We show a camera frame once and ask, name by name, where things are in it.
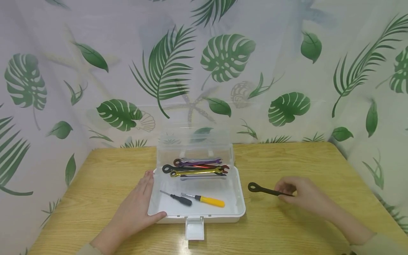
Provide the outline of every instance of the wooden table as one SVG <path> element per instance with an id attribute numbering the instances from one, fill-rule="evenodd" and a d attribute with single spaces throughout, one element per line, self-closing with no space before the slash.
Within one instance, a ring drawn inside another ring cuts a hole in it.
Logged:
<path id="1" fill-rule="evenodd" d="M 273 187 L 285 175 L 309 177 L 374 231 L 407 247 L 404 232 L 332 144 L 239 144 L 234 150 L 246 204 L 246 215 L 238 223 L 206 224 L 205 241 L 190 243 L 184 240 L 184 224 L 156 224 L 127 240 L 117 254 L 347 253 L 346 240 L 329 223 L 246 188 L 249 182 Z M 155 164 L 154 147 L 92 151 L 29 254 L 75 254 Z"/>

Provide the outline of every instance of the clear plastic box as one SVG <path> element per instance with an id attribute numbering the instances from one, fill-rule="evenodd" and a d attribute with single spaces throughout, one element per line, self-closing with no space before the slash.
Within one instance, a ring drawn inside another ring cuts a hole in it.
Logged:
<path id="1" fill-rule="evenodd" d="M 173 165 L 177 158 L 214 158 L 221 157 L 222 164 L 230 167 L 225 177 L 217 179 L 188 179 L 171 177 L 162 167 Z M 234 167 L 234 152 L 229 131 L 219 126 L 172 124 L 163 129 L 157 145 L 157 168 L 148 214 L 166 211 L 167 217 L 159 223 L 186 223 L 186 240 L 204 239 L 204 222 L 237 222 L 245 214 L 245 202 L 242 194 L 238 169 Z M 160 192 L 180 196 L 181 192 L 191 195 L 212 197 L 225 202 L 220 208 L 201 203 L 193 198 L 188 207 Z"/>

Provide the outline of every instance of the starfish print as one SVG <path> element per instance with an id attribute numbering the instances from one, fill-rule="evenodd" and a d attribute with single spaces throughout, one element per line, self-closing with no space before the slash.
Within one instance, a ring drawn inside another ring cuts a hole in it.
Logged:
<path id="1" fill-rule="evenodd" d="M 205 118 L 207 118 L 209 121 L 214 122 L 215 120 L 213 119 L 213 117 L 211 117 L 206 111 L 204 111 L 203 109 L 199 108 L 197 106 L 198 103 L 200 103 L 201 101 L 205 100 L 204 98 L 208 97 L 211 93 L 215 92 L 217 90 L 218 86 L 216 87 L 212 87 L 210 89 L 207 89 L 206 91 L 204 91 L 203 93 L 201 93 L 199 95 L 199 97 L 197 97 L 197 99 L 194 102 L 191 102 L 190 98 L 188 97 L 187 94 L 182 95 L 184 101 L 186 101 L 185 104 L 174 104 L 171 106 L 167 106 L 164 107 L 164 110 L 173 110 L 173 109 L 188 109 L 188 115 L 187 115 L 187 122 L 188 122 L 188 126 L 191 127 L 191 123 L 193 120 L 193 112 L 194 110 L 196 110 L 200 115 L 204 116 Z"/>
<path id="2" fill-rule="evenodd" d="M 80 86 L 81 84 L 83 84 L 82 83 L 83 79 L 85 81 L 91 80 L 93 84 L 95 84 L 97 88 L 100 90 L 100 92 L 105 95 L 105 97 L 111 98 L 112 96 L 106 89 L 105 85 L 101 81 L 99 81 L 94 76 L 94 74 L 92 74 L 92 71 L 98 70 L 99 68 L 94 67 L 93 65 L 89 64 L 82 56 L 80 49 L 78 49 L 78 47 L 76 47 L 73 44 L 73 42 L 76 42 L 76 40 L 74 38 L 74 35 L 72 34 L 71 29 L 69 28 L 67 24 L 65 24 L 64 38 L 66 40 L 68 48 L 71 51 L 73 59 L 64 58 L 64 57 L 57 56 L 55 54 L 48 53 L 48 52 L 45 52 L 44 55 L 48 58 L 48 60 L 56 64 L 60 64 L 60 65 L 69 67 L 71 69 L 74 69 L 77 72 L 77 80 L 75 82 L 77 86 Z M 107 62 L 109 67 L 119 62 L 119 59 L 112 55 L 104 55 L 104 59 Z"/>

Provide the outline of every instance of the right hand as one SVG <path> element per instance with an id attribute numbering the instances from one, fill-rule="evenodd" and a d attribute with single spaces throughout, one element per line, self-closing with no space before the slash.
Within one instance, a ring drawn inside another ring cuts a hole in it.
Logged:
<path id="1" fill-rule="evenodd" d="M 326 219 L 337 210 L 340 210 L 340 207 L 308 178 L 299 176 L 283 177 L 275 185 L 275 190 L 290 195 L 297 191 L 297 195 L 294 197 L 279 195 L 278 198 Z"/>

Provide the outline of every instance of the shell print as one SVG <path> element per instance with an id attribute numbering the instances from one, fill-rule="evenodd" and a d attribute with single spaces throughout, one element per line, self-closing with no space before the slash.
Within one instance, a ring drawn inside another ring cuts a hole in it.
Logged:
<path id="1" fill-rule="evenodd" d="M 156 121 L 149 113 L 142 111 L 143 117 L 140 120 L 135 120 L 136 128 L 151 132 L 156 127 Z"/>
<path id="2" fill-rule="evenodd" d="M 249 81 L 237 83 L 231 90 L 231 99 L 237 109 L 250 106 L 249 94 L 256 86 Z"/>

